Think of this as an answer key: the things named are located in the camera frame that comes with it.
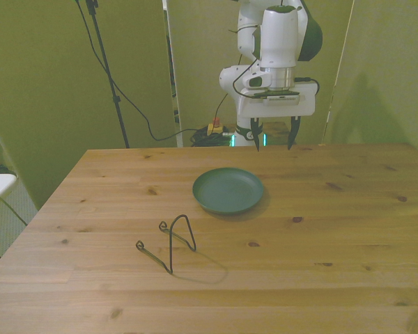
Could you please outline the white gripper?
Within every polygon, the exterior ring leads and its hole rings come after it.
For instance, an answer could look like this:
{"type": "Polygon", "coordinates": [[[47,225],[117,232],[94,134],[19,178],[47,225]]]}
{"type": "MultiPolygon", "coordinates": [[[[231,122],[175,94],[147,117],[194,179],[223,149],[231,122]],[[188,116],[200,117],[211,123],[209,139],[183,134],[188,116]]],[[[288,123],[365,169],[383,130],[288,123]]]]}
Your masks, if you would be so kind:
{"type": "Polygon", "coordinates": [[[301,117],[311,116],[316,108],[316,83],[296,83],[289,91],[279,95],[269,95],[261,98],[251,98],[264,90],[248,90],[244,88],[241,93],[237,115],[241,118],[251,118],[251,132],[257,151],[260,150],[261,128],[258,118],[291,117],[291,129],[288,135],[287,148],[290,150],[295,143],[299,132],[301,117]]]}

